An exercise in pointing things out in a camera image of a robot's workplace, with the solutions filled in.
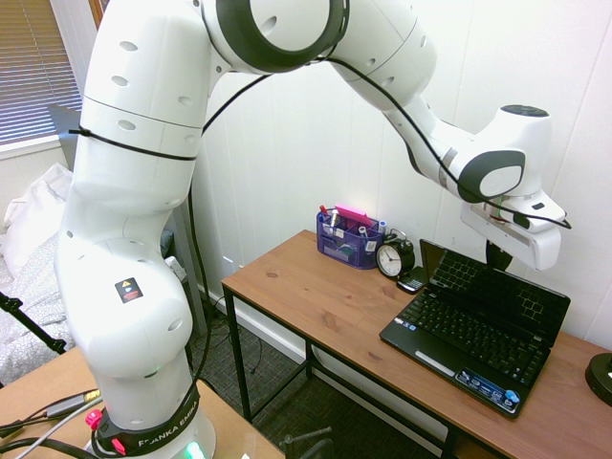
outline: warning label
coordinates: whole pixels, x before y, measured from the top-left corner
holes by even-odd
[[[127,303],[142,296],[141,288],[136,283],[136,279],[134,277],[130,277],[129,279],[116,283],[115,288],[117,289],[123,303]]]

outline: laptop screen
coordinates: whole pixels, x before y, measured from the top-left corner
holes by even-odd
[[[421,254],[429,284],[457,298],[461,306],[540,336],[549,345],[555,342],[569,308],[567,296],[425,239]]]

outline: desk organizer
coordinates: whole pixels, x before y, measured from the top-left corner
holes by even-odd
[[[368,226],[337,214],[332,222],[332,210],[317,214],[318,251],[359,270],[376,268],[376,250],[384,237],[379,221],[371,218]],[[360,227],[365,228],[365,234],[360,233]]]

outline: gray carpet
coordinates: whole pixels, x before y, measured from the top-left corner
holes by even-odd
[[[204,378],[221,398],[242,414],[227,319],[216,313]],[[202,357],[205,338],[193,338],[193,365]],[[248,330],[240,342],[251,398],[256,406],[297,364]],[[278,445],[285,435],[303,435],[330,426],[336,459],[433,459],[436,456],[319,378],[300,374],[261,413],[253,425]],[[316,441],[297,445],[303,454]]]

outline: white pillow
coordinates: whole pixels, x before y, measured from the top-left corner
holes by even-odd
[[[11,201],[0,253],[13,277],[34,250],[59,230],[71,181],[72,172],[55,164],[30,185],[25,196]]]

